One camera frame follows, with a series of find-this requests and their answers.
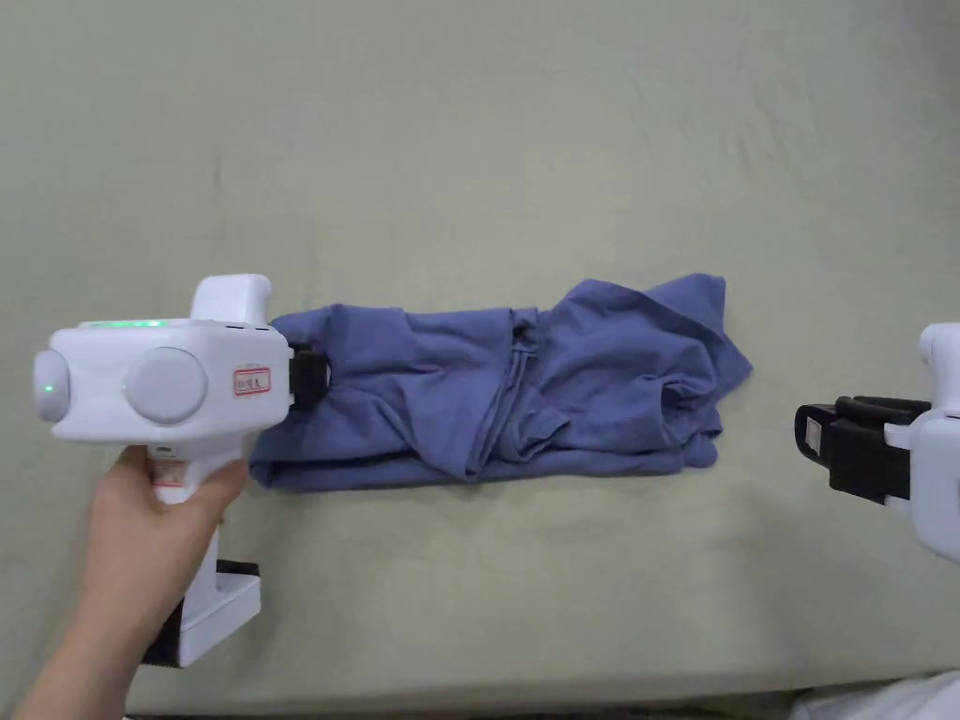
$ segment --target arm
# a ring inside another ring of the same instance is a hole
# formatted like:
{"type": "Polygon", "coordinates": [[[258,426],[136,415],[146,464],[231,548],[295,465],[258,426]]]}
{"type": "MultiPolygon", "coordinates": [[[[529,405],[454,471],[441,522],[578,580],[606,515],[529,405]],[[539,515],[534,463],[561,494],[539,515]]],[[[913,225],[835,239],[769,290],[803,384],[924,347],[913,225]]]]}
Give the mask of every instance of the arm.
{"type": "Polygon", "coordinates": [[[117,719],[133,674],[193,580],[247,469],[231,463],[179,505],[154,496],[143,447],[97,486],[84,589],[66,636],[14,720],[117,719]]]}

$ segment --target white cloth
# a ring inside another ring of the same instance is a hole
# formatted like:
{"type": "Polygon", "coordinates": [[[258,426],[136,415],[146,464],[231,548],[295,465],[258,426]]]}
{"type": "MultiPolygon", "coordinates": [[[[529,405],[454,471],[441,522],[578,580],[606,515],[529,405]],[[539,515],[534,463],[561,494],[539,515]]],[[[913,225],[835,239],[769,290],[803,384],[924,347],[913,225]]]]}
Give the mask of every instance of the white cloth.
{"type": "Polygon", "coordinates": [[[798,700],[790,720],[947,720],[960,717],[960,672],[798,700]]]}

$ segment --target wrinkled fabric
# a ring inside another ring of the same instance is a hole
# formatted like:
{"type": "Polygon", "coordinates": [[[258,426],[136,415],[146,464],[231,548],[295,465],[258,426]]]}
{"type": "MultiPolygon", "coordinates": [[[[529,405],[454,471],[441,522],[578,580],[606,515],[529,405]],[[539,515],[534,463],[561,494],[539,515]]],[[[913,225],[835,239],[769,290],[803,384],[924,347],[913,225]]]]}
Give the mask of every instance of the wrinkled fabric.
{"type": "Polygon", "coordinates": [[[277,318],[327,354],[330,389],[260,434],[251,473],[323,492],[709,467],[716,403],[752,369],[724,333],[725,291],[707,275],[585,280],[552,310],[277,318]]]}

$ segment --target cloth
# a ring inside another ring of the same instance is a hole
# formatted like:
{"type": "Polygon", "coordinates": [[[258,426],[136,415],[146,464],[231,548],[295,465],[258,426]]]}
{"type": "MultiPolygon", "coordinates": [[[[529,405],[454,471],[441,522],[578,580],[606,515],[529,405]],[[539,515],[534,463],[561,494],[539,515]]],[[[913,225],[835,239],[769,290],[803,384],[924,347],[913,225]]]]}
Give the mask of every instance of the cloth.
{"type": "Polygon", "coordinates": [[[251,473],[320,492],[706,468],[716,402],[751,371],[723,330],[725,291],[707,275],[647,292],[585,280],[549,311],[278,318],[327,354],[330,389],[260,434],[251,473]]]}
{"type": "Polygon", "coordinates": [[[799,699],[790,720],[950,720],[960,717],[960,672],[902,680],[857,692],[813,691],[799,699]]]}

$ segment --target round button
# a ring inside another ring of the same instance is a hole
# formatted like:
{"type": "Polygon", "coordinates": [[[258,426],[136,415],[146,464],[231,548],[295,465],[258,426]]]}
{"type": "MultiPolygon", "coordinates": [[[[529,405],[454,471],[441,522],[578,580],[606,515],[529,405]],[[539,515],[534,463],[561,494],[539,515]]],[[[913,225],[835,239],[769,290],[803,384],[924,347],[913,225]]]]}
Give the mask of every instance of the round button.
{"type": "Polygon", "coordinates": [[[47,422],[60,422],[70,409],[70,370],[55,350],[41,350],[34,358],[34,407],[47,422]]]}
{"type": "Polygon", "coordinates": [[[196,413],[204,402],[206,373],[189,352],[154,348],[133,362],[124,392],[127,402],[144,418],[172,425],[196,413]]]}

